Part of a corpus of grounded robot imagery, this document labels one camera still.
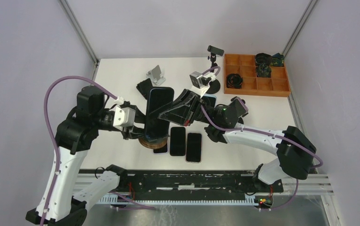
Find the black folding phone stand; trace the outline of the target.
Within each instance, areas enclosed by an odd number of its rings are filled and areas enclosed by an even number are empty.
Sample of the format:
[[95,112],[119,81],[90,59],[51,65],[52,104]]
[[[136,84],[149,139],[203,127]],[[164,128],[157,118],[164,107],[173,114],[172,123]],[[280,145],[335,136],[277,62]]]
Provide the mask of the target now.
[[139,82],[136,86],[138,92],[147,100],[150,90],[153,88],[153,84],[150,78],[147,78]]

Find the light blue case phone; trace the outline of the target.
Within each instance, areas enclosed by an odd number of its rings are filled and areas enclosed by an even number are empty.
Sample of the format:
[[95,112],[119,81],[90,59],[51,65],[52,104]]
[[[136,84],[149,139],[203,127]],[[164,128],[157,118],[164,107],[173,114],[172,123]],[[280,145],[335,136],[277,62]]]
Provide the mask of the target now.
[[215,107],[217,97],[212,95],[205,95],[202,97],[202,100],[206,103],[207,106]]

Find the black tall round-base stand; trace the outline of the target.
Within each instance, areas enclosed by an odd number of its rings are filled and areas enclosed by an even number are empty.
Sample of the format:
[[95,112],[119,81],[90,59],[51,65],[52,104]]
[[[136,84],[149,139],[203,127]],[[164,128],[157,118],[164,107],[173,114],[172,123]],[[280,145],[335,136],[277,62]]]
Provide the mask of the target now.
[[[208,57],[208,59],[211,61],[211,68],[217,66],[216,58],[217,56],[223,56],[224,50],[209,45],[207,51],[210,52],[210,56]],[[213,95],[219,92],[221,85],[218,80],[212,81],[209,84],[210,84],[210,88],[208,89],[207,94]]]

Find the black lens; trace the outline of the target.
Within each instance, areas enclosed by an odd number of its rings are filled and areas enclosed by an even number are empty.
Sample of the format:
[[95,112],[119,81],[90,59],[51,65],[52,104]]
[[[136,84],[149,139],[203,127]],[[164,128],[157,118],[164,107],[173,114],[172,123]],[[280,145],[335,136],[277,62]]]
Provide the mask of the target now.
[[228,74],[226,77],[226,87],[231,89],[241,89],[243,78],[238,73]]

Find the silver folding phone stand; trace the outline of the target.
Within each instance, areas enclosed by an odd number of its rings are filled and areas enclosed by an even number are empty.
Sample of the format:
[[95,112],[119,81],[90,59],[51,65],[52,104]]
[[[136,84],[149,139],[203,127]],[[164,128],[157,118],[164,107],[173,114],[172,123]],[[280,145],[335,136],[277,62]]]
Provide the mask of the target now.
[[148,71],[146,73],[146,77],[149,78],[155,86],[161,86],[166,81],[160,65],[157,65],[156,67]]

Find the black phone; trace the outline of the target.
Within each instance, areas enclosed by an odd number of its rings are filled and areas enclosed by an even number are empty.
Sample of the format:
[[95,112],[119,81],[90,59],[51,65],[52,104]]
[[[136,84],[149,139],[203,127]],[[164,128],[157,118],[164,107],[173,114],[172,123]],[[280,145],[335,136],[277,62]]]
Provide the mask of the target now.
[[172,127],[170,132],[170,155],[185,156],[186,154],[186,129]]

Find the round wooden phone stand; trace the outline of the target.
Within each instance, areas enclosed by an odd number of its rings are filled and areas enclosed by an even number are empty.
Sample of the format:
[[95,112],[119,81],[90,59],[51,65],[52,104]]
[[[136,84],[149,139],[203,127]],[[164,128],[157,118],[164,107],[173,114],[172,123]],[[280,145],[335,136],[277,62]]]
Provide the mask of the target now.
[[168,138],[169,138],[168,136],[158,139],[147,139],[146,137],[139,137],[138,141],[143,147],[147,149],[155,150],[155,149],[160,149],[165,145],[167,145]]

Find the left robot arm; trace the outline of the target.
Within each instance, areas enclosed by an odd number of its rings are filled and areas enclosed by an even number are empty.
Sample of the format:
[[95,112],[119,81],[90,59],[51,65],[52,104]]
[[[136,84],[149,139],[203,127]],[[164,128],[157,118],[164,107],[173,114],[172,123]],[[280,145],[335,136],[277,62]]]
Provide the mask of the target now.
[[26,220],[40,226],[81,226],[103,196],[130,188],[128,171],[110,165],[89,186],[74,192],[81,165],[99,132],[115,131],[124,139],[136,139],[143,130],[133,124],[144,118],[136,106],[99,86],[82,88],[76,105],[51,135],[54,159],[47,187]]

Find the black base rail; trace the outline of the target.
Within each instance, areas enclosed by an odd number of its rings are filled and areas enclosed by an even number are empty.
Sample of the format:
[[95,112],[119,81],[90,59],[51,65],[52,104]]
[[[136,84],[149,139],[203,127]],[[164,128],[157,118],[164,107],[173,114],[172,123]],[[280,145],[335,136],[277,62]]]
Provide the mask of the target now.
[[281,193],[281,180],[256,186],[251,170],[128,170],[119,186],[136,201],[241,201],[246,194]]

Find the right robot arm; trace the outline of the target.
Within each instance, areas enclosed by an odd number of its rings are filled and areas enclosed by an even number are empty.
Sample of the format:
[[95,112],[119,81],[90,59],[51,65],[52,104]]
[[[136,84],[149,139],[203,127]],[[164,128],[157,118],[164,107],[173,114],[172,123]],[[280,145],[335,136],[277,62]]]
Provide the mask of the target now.
[[165,110],[158,111],[158,118],[180,126],[204,122],[208,124],[204,130],[213,142],[246,145],[274,155],[274,160],[255,170],[252,185],[258,192],[265,192],[283,178],[306,180],[309,171],[315,168],[314,144],[294,126],[286,130],[246,126],[241,119],[248,113],[239,97],[232,98],[228,105],[211,106],[200,95],[186,89]]

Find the purple case phone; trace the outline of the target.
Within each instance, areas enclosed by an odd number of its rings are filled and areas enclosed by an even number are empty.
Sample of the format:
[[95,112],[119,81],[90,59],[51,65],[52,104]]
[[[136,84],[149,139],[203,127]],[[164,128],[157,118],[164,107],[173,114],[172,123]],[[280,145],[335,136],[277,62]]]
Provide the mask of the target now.
[[164,153],[168,153],[168,145],[165,144],[163,147],[160,147],[158,149],[154,149],[153,150],[154,154],[164,154]]

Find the orange compartment tray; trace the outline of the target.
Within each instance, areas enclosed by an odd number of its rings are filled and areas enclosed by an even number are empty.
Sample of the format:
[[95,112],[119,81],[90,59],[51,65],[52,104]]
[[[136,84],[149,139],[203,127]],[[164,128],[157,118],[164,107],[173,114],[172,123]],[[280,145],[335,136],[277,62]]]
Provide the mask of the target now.
[[[266,97],[288,97],[291,94],[286,68],[271,67],[269,78],[259,77],[254,55],[225,54],[222,66],[223,93],[232,95],[252,95]],[[240,88],[229,85],[231,74],[242,78]]]

